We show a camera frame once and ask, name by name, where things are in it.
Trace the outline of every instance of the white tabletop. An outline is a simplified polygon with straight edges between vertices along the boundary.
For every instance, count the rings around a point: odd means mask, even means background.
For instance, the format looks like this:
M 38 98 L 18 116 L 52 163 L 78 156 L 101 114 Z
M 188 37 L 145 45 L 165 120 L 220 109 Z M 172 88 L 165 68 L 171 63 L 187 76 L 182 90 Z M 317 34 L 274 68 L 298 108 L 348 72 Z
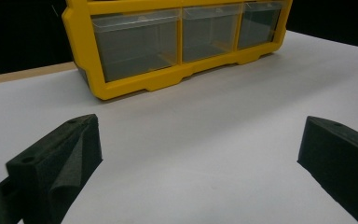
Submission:
M 296 163 L 308 115 L 358 131 L 357 47 L 288 32 L 256 62 L 106 102 L 76 70 L 0 83 L 0 181 L 91 113 L 103 162 L 63 223 L 357 223 Z

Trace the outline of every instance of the yellow storage bin organizer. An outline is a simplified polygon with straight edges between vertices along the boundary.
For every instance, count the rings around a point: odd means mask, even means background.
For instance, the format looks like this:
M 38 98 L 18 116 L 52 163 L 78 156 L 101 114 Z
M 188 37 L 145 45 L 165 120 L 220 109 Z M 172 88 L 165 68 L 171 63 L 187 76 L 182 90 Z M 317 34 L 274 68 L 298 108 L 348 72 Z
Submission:
M 283 42 L 292 0 L 67 0 L 75 63 L 107 100 L 155 91 L 224 64 L 244 64 Z

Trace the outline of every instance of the white table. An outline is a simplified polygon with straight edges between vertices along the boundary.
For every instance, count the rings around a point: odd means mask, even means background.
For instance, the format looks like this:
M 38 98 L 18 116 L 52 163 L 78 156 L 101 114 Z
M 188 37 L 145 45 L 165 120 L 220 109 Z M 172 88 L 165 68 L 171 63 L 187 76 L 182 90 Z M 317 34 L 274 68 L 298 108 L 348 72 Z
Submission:
M 103 162 L 63 223 L 357 223 L 296 163 L 308 115 L 358 131 L 357 47 L 288 32 L 254 63 L 107 102 L 76 70 L 0 83 L 0 181 L 90 113 Z

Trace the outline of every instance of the yellow plastic edge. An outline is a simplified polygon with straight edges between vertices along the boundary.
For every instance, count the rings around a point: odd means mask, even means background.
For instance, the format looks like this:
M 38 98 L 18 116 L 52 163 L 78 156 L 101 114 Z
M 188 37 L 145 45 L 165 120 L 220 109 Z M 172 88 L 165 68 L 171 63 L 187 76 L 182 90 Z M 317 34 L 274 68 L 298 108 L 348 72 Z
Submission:
M 278 50 L 286 32 L 286 22 L 293 0 L 285 0 L 285 8 L 281 10 L 277 22 L 274 39 L 270 43 L 248 49 L 235 49 L 227 54 L 202 59 L 192 63 L 182 63 L 182 21 L 178 22 L 178 64 L 172 67 L 128 77 L 105 83 L 103 69 L 96 44 L 91 15 L 109 14 L 116 12 L 135 12 L 173 7 L 189 7 L 198 5 L 217 5 L 229 3 L 244 3 L 249 1 L 236 0 L 118 0 L 118 1 L 87 1 L 67 0 L 67 9 L 62 14 L 62 20 L 71 44 L 76 65 L 87 74 L 91 92 L 102 100 L 112 99 L 127 93 L 148 90 L 155 91 L 178 84 L 184 77 L 197 72 L 224 64 L 244 64 L 256 61 L 260 56 Z M 239 31 L 235 35 L 238 41 Z

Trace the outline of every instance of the bin compartment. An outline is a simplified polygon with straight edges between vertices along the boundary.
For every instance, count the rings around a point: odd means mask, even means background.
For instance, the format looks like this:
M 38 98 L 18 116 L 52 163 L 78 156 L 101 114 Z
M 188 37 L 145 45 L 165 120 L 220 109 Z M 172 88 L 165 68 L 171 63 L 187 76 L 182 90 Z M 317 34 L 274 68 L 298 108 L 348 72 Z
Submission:
M 238 49 L 271 42 L 283 1 L 244 3 Z
M 105 82 L 177 64 L 179 9 L 93 16 Z
M 233 50 L 240 4 L 183 9 L 183 62 Z

